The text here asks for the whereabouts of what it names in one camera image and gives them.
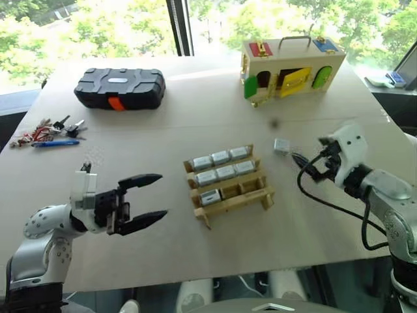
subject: black case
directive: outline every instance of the black case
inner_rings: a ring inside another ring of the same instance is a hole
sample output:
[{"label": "black case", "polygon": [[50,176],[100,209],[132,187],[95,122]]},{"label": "black case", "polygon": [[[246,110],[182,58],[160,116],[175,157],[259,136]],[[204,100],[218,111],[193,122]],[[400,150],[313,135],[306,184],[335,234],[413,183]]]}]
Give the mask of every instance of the black case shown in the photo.
[{"label": "black case", "polygon": [[90,68],[74,89],[88,108],[115,110],[109,97],[117,97],[124,110],[156,109],[165,92],[159,70]]}]

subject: white tabletop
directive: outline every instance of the white tabletop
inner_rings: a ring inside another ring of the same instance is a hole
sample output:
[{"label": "white tabletop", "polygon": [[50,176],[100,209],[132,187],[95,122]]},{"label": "white tabletop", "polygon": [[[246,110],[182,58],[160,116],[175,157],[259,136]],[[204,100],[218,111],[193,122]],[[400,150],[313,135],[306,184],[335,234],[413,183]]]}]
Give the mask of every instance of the white tabletop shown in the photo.
[{"label": "white tabletop", "polygon": [[[9,149],[0,155],[0,267],[23,239],[32,212],[68,201],[74,171],[88,159],[98,191],[139,173],[160,173],[155,184],[129,191],[132,215],[169,213],[152,227],[126,237],[87,234],[74,241],[66,291],[105,290],[303,267],[387,255],[366,251],[360,221],[304,197],[296,187],[298,168],[272,151],[274,138],[314,157],[317,138],[354,120],[369,144],[368,165],[414,183],[416,155],[347,63],[327,93],[293,95],[257,109],[243,99],[238,61],[207,58],[108,59],[61,67],[50,78],[16,134],[44,117],[85,120],[86,141],[77,147]],[[166,78],[162,105],[151,111],[90,110],[73,94],[89,67],[158,68]],[[278,118],[278,128],[270,121]],[[276,189],[275,205],[261,204],[211,218],[212,230],[194,217],[182,161],[253,143],[254,154]],[[363,213],[364,206],[330,181],[304,184],[315,195]],[[369,240],[384,238],[369,228]]]}]

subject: wooden stand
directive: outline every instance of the wooden stand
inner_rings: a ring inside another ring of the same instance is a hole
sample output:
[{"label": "wooden stand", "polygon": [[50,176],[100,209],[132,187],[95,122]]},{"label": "wooden stand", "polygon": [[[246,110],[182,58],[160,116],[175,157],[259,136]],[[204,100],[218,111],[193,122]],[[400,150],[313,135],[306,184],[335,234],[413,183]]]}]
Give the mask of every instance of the wooden stand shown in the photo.
[{"label": "wooden stand", "polygon": [[[265,210],[273,206],[275,190],[266,183],[266,174],[260,166],[261,160],[252,155],[253,145],[250,148],[250,155],[248,158],[230,161],[226,164],[213,166],[211,168],[202,170],[208,171],[224,166],[245,162],[252,160],[255,163],[255,171],[246,175],[237,176],[217,183],[198,187],[195,181],[195,175],[202,171],[194,172],[188,161],[184,162],[184,167],[187,171],[188,185],[192,189],[190,192],[191,200],[194,204],[194,215],[200,220],[203,220],[206,226],[211,229],[209,223],[209,216],[228,212],[233,209],[240,209],[245,205],[260,201]],[[200,195],[209,190],[218,189],[222,196],[221,202],[213,203],[205,207],[201,204]]]}]

